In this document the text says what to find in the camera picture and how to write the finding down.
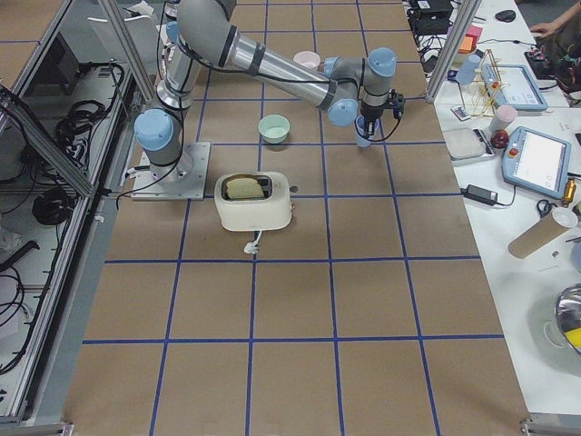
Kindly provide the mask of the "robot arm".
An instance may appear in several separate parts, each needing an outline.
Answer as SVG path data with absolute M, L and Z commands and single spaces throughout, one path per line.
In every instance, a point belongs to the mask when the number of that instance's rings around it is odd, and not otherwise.
M 177 53 L 168 64 L 165 77 L 156 85 L 157 105 L 138 115 L 134 122 L 137 143 L 148 159 L 155 182 L 183 182 L 193 169 L 193 158 L 183 134 L 199 71 L 194 60 Z
M 329 121 L 349 126 L 363 119 L 360 136 L 374 142 L 376 122 L 386 110 L 399 123 L 405 97 L 392 78 L 397 56 L 379 47 L 365 58 L 330 57 L 314 71 L 242 35 L 231 23 L 234 1 L 179 1 L 177 47 L 197 67 L 223 74 L 246 74 L 327 112 Z

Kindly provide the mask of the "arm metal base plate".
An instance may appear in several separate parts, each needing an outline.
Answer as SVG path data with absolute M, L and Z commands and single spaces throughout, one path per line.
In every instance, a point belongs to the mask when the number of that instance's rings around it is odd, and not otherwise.
M 145 152 L 140 165 L 146 170 L 136 173 L 131 197 L 138 201 L 202 200 L 211 152 L 210 142 L 187 143 L 172 172 L 163 178 L 160 167 L 150 166 Z

